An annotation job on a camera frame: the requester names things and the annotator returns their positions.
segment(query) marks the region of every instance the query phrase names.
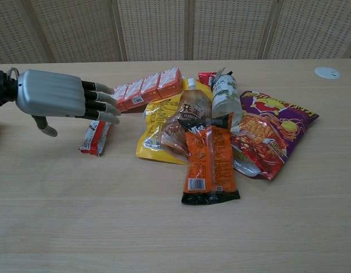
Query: purple snack bag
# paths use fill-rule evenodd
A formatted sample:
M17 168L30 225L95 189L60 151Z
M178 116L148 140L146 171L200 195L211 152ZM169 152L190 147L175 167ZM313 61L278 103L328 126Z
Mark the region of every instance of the purple snack bag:
M244 115L232 137L234 168L271 180L318 115L255 91L244 92L240 100Z

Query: yellow snack bag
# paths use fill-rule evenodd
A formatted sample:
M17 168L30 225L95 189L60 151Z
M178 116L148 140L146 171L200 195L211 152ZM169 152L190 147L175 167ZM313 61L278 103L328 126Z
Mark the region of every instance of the yellow snack bag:
M188 89L188 80L182 81L182 89ZM207 97L212 99L212 91L209 86L196 82L196 88L203 91ZM138 158L152 159L156 161L187 164L183 155L172 152L169 148L162 146L157 140L164 123L176 112L181 94L151 102L145 110L145 123L147 128L136 147Z

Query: white outlet cover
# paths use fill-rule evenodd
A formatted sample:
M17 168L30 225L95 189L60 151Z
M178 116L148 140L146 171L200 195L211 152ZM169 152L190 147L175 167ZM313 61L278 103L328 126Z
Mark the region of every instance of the white outlet cover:
M318 76L329 80L337 80L341 76L340 73L332 67L317 67L314 69L314 72Z

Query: woven wall panel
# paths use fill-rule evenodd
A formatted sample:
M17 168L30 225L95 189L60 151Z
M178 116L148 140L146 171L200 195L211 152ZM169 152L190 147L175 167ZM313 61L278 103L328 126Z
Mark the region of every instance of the woven wall panel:
M184 59L184 0L118 0L129 61Z
M0 1L0 64L42 63L15 2Z
M284 0L268 58L339 58L350 46L351 0Z
M59 63L118 61L108 0L31 0Z
M256 59L271 1L195 0L193 59Z

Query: robotic hand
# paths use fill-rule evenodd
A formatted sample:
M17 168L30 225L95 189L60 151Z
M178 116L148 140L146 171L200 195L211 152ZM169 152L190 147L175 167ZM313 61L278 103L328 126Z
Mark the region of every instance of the robotic hand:
M46 117L75 117L118 124L114 90L79 77L37 70L19 75L16 68L0 71L0 106L15 101L18 108L32 115L43 133L56 137Z

